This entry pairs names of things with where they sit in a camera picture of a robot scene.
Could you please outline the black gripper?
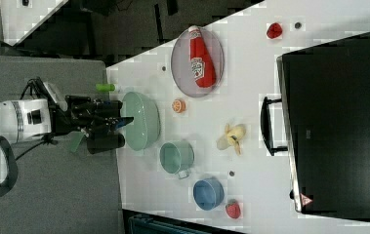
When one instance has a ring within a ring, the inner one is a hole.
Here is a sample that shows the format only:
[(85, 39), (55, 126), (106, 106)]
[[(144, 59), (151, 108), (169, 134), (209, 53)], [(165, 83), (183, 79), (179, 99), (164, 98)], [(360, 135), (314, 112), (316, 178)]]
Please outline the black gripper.
[(49, 137), (65, 136), (74, 131), (84, 130), (89, 136), (97, 133), (110, 135), (134, 121), (133, 117), (121, 117), (123, 103), (119, 100), (66, 96), (67, 110), (48, 99), (51, 117)]

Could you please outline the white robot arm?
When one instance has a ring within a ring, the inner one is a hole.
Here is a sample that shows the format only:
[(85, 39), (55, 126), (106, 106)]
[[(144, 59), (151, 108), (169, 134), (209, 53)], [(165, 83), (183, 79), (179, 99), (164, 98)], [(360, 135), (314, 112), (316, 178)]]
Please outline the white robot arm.
[(110, 135), (134, 121), (122, 117), (123, 103), (89, 97), (68, 96), (67, 110), (51, 99), (6, 100), (0, 102), (0, 136), (18, 143), (64, 136), (75, 131)]

